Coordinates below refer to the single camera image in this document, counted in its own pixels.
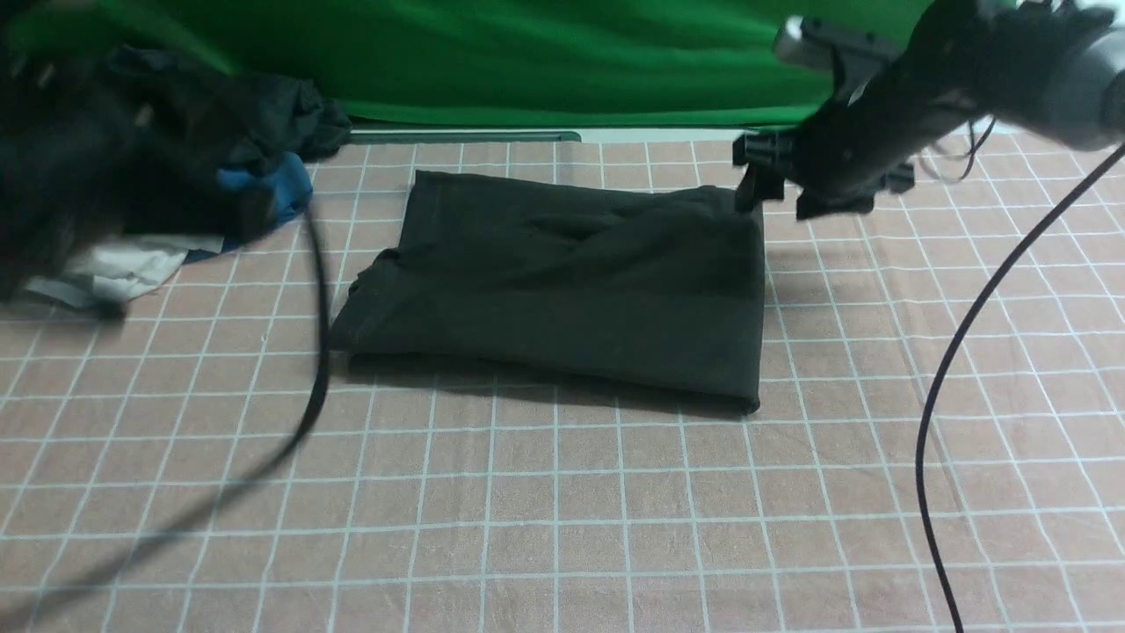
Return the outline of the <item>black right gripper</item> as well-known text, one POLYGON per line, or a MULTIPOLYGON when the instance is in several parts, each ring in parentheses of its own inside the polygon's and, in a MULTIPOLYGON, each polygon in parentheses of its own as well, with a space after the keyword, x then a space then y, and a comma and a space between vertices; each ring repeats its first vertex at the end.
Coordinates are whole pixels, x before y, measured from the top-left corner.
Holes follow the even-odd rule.
POLYGON ((788 184, 801 189, 799 221, 837 214, 864 215, 881 193, 904 195, 915 187, 915 164, 872 142, 843 142, 785 132, 744 132, 731 145, 731 162, 742 168, 739 205, 781 201, 788 184))

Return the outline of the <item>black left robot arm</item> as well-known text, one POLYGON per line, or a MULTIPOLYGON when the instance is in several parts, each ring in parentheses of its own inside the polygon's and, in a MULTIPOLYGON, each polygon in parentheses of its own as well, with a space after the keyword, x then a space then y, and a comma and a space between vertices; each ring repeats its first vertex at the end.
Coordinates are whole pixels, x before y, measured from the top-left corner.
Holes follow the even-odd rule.
POLYGON ((3 38, 3 301, 130 234, 260 239, 268 187, 220 188, 217 168, 100 75, 93 60, 35 57, 3 38))

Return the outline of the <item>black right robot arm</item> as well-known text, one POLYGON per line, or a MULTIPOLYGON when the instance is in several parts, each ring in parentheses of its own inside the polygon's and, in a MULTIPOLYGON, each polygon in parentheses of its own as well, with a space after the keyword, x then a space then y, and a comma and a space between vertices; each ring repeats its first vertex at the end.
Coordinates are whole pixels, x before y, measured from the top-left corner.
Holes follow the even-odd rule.
POLYGON ((871 31, 792 16, 774 55, 831 72, 832 94, 806 120, 734 141, 736 200, 754 209, 801 189, 801 221, 868 214, 915 184, 914 156, 992 117, 1068 150, 1120 144, 1124 31, 1112 9, 936 1, 904 47, 871 31))

